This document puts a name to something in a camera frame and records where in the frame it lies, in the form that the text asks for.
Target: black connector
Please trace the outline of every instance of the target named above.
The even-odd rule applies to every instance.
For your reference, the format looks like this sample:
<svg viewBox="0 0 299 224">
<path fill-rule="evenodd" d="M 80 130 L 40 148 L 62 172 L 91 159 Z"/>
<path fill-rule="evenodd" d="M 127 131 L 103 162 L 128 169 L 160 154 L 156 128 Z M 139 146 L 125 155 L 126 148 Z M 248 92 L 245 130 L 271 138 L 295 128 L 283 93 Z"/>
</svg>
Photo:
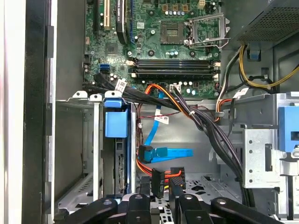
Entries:
<svg viewBox="0 0 299 224">
<path fill-rule="evenodd" d="M 164 196 L 165 172 L 157 169 L 151 171 L 151 192 L 158 198 Z"/>
</svg>

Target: white sticker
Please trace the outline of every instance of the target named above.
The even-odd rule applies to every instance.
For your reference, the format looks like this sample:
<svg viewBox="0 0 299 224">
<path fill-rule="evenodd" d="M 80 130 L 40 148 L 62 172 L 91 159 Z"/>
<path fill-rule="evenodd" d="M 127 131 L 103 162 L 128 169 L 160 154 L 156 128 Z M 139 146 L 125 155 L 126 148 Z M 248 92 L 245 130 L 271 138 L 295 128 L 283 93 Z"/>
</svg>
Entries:
<svg viewBox="0 0 299 224">
<path fill-rule="evenodd" d="M 138 22 L 137 29 L 144 29 L 144 22 Z"/>
<path fill-rule="evenodd" d="M 238 98 L 240 96 L 243 96 L 247 93 L 247 91 L 249 90 L 249 88 L 244 88 L 244 89 L 241 89 L 241 91 L 238 91 L 236 92 L 236 94 L 234 95 L 233 98 Z"/>
<path fill-rule="evenodd" d="M 166 124 L 166 125 L 169 124 L 169 117 L 162 116 L 160 109 L 156 109 L 155 116 L 158 116 L 158 117 L 155 117 L 154 120 L 159 121 L 159 122 L 161 122 L 163 124 Z"/>
<path fill-rule="evenodd" d="M 158 114 L 158 115 L 160 115 L 160 116 L 159 117 L 155 117 L 156 121 L 159 121 L 159 122 L 161 122 L 163 124 L 166 124 L 166 125 L 169 124 L 169 117 L 167 117 L 167 116 L 161 116 L 161 114 Z"/>
<path fill-rule="evenodd" d="M 125 91 L 125 87 L 127 85 L 127 82 L 122 81 L 120 78 L 117 80 L 117 84 L 115 86 L 115 91 L 119 91 L 123 93 Z"/>
</svg>

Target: pci slot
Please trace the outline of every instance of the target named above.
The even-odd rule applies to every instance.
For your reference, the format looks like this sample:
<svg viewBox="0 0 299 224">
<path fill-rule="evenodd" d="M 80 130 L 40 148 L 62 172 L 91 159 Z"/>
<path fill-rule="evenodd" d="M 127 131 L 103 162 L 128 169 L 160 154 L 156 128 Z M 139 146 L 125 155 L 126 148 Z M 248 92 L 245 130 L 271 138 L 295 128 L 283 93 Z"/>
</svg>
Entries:
<svg viewBox="0 0 299 224">
<path fill-rule="evenodd" d="M 104 0 L 104 29 L 110 29 L 110 0 Z"/>
<path fill-rule="evenodd" d="M 213 79 L 217 71 L 213 70 L 140 70 L 136 69 L 132 77 L 142 79 Z"/>
</svg>

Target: yellow wire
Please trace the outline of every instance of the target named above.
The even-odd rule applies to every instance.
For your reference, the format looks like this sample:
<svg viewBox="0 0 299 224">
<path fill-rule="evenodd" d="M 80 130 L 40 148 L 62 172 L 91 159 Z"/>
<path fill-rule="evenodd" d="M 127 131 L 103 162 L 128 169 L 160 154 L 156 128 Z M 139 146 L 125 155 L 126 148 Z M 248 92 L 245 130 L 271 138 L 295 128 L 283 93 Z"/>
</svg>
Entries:
<svg viewBox="0 0 299 224">
<path fill-rule="evenodd" d="M 269 84 L 269 85 L 261 85 L 261 84 L 256 84 L 254 82 L 251 82 L 247 77 L 246 77 L 246 74 L 245 74 L 245 71 L 244 71 L 244 66 L 243 66 L 243 53 L 244 53 L 244 50 L 245 50 L 245 46 L 242 46 L 242 49 L 240 51 L 240 54 L 239 54 L 239 65 L 240 65 L 240 70 L 241 70 L 241 74 L 242 76 L 244 77 L 244 79 L 252 86 L 254 87 L 262 87 L 262 88 L 269 88 L 269 87 L 273 87 L 273 86 L 276 86 L 276 85 L 279 85 L 281 83 L 283 83 L 284 81 L 286 81 L 287 79 L 289 79 L 290 77 L 292 77 L 296 72 L 299 71 L 299 67 L 296 68 L 294 71 L 292 71 L 290 74 L 288 74 L 287 76 L 283 77 L 282 79 L 278 80 L 277 82 L 274 82 L 272 84 Z"/>
</svg>

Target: motherboard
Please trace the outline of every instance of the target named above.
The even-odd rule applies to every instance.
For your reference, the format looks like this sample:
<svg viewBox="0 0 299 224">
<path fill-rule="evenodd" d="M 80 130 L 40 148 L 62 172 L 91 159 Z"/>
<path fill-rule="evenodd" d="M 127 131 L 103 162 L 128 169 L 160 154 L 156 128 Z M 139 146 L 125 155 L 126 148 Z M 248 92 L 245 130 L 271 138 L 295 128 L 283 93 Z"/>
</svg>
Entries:
<svg viewBox="0 0 299 224">
<path fill-rule="evenodd" d="M 218 0 L 87 0 L 85 81 L 100 72 L 140 91 L 155 83 L 216 98 L 220 8 Z"/>
</svg>

